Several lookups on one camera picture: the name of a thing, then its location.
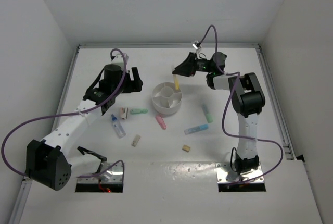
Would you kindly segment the yellow highlighter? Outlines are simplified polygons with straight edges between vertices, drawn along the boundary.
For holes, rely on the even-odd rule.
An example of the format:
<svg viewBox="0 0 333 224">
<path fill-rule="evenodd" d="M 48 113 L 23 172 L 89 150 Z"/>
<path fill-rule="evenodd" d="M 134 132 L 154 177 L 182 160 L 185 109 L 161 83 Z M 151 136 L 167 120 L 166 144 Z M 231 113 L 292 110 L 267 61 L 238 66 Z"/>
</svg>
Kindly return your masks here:
<svg viewBox="0 0 333 224">
<path fill-rule="evenodd" d="M 177 76 L 173 73 L 175 70 L 174 65 L 171 66 L 171 70 L 172 70 L 172 76 L 173 76 L 173 81 L 174 81 L 174 85 L 175 85 L 175 89 L 178 91 L 180 89 L 180 85 L 179 85 L 179 81 Z"/>
</svg>

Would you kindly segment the blue highlighter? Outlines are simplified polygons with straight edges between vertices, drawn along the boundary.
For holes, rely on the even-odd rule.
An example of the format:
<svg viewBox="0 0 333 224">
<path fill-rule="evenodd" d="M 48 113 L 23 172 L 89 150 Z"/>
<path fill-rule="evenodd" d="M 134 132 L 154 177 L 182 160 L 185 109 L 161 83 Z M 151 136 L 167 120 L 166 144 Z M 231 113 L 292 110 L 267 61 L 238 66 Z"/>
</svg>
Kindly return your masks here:
<svg viewBox="0 0 333 224">
<path fill-rule="evenodd" d="M 189 134 L 193 134 L 193 133 L 200 132 L 200 131 L 203 131 L 203 130 L 208 130 L 208 128 L 209 128 L 208 124 L 203 124 L 203 125 L 199 125 L 199 126 L 195 126 L 195 127 L 185 129 L 184 133 L 185 133 L 185 135 L 189 135 Z"/>
</svg>

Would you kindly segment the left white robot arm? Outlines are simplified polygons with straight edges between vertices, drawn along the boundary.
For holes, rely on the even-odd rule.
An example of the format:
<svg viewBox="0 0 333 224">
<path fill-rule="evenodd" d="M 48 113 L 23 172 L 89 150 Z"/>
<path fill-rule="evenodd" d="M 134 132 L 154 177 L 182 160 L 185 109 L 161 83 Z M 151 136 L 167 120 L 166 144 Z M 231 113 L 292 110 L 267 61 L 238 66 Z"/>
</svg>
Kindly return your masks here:
<svg viewBox="0 0 333 224">
<path fill-rule="evenodd" d="M 130 71 L 117 64 L 105 65 L 88 87 L 73 116 L 69 116 L 42 140 L 27 146 L 26 175 L 55 191 L 61 190 L 71 177 L 98 176 L 107 158 L 77 147 L 80 156 L 69 153 L 92 123 L 103 116 L 121 93 L 140 92 L 143 81 L 137 67 Z"/>
</svg>

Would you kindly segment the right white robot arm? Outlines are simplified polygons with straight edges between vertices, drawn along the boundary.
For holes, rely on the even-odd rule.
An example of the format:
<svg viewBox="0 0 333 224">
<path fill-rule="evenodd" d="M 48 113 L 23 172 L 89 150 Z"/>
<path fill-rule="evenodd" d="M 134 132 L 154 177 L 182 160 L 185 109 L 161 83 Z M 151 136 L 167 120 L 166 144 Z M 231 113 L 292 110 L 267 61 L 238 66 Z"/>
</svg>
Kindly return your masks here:
<svg viewBox="0 0 333 224">
<path fill-rule="evenodd" d="M 259 166 L 257 124 L 259 114 L 265 106 L 265 96 L 255 73 L 246 73 L 243 76 L 227 75 L 224 72 L 226 59 L 227 56 L 222 52 L 214 53 L 209 60 L 190 52 L 172 73 L 192 77 L 197 71 L 205 72 L 208 87 L 230 91 L 230 101 L 239 123 L 234 172 L 240 175 Z"/>
</svg>

